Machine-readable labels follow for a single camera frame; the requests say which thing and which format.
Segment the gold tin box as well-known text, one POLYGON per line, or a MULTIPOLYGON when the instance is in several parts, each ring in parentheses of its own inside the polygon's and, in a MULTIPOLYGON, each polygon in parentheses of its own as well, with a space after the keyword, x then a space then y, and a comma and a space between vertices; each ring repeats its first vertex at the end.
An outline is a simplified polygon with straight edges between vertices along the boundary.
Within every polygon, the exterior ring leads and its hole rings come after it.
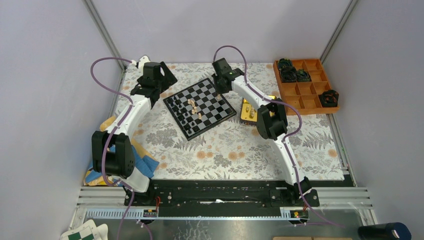
POLYGON ((252 105, 245 99, 242 99, 240 109, 240 123, 247 126, 257 125, 257 111, 252 105))

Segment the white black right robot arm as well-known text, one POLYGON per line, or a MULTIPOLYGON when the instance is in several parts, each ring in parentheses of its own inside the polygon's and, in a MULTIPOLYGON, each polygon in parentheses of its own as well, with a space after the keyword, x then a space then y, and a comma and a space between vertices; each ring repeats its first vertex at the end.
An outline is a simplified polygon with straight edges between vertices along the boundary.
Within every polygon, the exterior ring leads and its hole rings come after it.
POLYGON ((293 206, 301 205, 307 199, 312 186, 309 179, 299 173, 299 165, 290 145, 285 110, 288 104, 280 98, 272 99, 263 93, 248 80, 246 71, 232 69, 225 58, 214 61, 212 66, 215 71, 212 78, 216 92, 224 94, 234 91, 256 110, 256 129, 263 139, 270 140, 275 155, 281 161, 285 182, 290 185, 286 193, 287 201, 293 206))

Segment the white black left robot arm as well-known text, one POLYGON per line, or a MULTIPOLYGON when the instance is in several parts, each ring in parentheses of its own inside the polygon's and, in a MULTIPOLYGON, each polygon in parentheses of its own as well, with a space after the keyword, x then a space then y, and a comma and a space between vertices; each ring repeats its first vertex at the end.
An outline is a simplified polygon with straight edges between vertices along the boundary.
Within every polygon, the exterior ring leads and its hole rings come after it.
POLYGON ((136 199, 144 206, 152 204, 155 192, 150 177, 136 168, 131 139, 143 117, 154 107, 160 95, 178 80, 165 62, 152 62, 142 57, 138 62, 130 60, 129 65, 142 71, 137 83, 126 95, 129 104, 104 131, 95 131, 91 137, 92 167, 101 173, 107 185, 108 177, 116 179, 127 189, 136 192, 136 199))

